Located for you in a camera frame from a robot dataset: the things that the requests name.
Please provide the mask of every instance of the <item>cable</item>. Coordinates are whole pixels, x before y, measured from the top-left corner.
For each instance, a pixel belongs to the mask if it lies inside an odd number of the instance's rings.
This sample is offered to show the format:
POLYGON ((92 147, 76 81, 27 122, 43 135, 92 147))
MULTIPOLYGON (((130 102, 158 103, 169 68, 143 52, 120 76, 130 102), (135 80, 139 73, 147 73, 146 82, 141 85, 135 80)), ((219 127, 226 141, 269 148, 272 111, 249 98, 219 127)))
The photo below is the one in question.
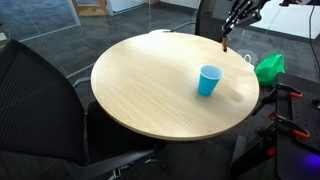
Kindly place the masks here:
POLYGON ((320 81, 320 65, 319 65, 319 61, 318 61, 317 55, 316 55, 316 53, 315 53, 315 51, 314 51, 314 48, 313 48, 313 45, 312 45, 312 39, 311 39, 311 18, 312 18, 312 14, 313 14, 314 8, 316 7, 316 1, 317 1, 317 0, 314 0, 313 7, 312 7, 312 11, 311 11, 310 17, 309 17, 309 41, 310 41, 310 46, 311 46, 311 49, 312 49, 314 58, 316 59, 316 63, 317 63, 317 65, 318 65, 319 81, 320 81))

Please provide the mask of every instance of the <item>white wall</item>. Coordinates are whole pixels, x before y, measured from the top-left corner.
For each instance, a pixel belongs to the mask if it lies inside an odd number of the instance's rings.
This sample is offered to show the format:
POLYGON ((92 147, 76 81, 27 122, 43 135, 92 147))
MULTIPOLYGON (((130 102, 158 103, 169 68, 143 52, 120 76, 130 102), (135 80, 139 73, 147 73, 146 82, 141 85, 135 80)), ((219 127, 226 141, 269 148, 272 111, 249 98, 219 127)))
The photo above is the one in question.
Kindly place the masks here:
MULTIPOLYGON (((309 16, 313 6, 290 4, 289 7, 281 7, 279 6, 281 2, 282 0, 267 2, 260 12, 262 20, 251 26, 263 29, 270 27, 270 30, 273 31, 309 38, 309 16)), ((315 39, 320 33, 319 17, 320 7, 316 6, 311 19, 312 39, 315 39)))
POLYGON ((160 0, 161 2, 198 9, 200 0, 160 0))

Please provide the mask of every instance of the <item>cup rim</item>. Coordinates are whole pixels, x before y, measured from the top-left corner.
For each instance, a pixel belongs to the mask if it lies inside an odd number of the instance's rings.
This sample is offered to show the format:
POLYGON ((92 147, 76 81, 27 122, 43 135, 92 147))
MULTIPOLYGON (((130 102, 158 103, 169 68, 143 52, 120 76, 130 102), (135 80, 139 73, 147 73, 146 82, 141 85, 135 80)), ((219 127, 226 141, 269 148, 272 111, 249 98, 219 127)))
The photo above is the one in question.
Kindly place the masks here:
POLYGON ((222 70, 221 68, 219 68, 218 66, 215 66, 215 65, 212 65, 212 64, 203 65, 203 66, 200 68, 200 74, 201 74, 202 76, 204 76, 205 78, 211 79, 211 80, 218 80, 218 79, 221 79, 221 78, 224 76, 223 70, 222 70), (207 67, 207 66, 211 66, 211 67, 214 67, 214 68, 218 69, 218 70, 221 72, 221 76, 220 76, 220 77, 217 77, 217 78, 212 78, 212 77, 208 77, 208 76, 204 75, 201 70, 202 70, 202 68, 207 67))

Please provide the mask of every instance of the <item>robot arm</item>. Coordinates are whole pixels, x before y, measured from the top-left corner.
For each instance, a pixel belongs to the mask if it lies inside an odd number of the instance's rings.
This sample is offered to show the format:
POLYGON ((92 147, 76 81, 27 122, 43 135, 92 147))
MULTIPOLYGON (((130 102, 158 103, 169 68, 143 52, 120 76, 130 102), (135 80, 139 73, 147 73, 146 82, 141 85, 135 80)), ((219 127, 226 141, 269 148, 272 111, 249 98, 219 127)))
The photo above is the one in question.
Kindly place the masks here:
MULTIPOLYGON (((234 26, 245 27, 261 20, 260 10, 269 0, 236 0, 229 12, 229 18, 222 26, 222 48, 227 51, 227 34, 234 26)), ((311 0, 283 0, 280 6, 305 5, 311 0)))

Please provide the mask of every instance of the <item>green object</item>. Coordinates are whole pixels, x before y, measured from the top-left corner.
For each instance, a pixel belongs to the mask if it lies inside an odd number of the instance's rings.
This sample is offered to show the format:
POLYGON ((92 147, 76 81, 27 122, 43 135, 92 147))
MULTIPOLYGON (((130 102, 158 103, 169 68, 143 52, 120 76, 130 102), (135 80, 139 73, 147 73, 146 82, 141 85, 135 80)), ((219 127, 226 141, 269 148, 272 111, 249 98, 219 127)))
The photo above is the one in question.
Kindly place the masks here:
POLYGON ((275 54, 265 58, 254 70, 259 85, 274 86, 277 83, 277 74, 285 72, 284 59, 281 54, 275 54))

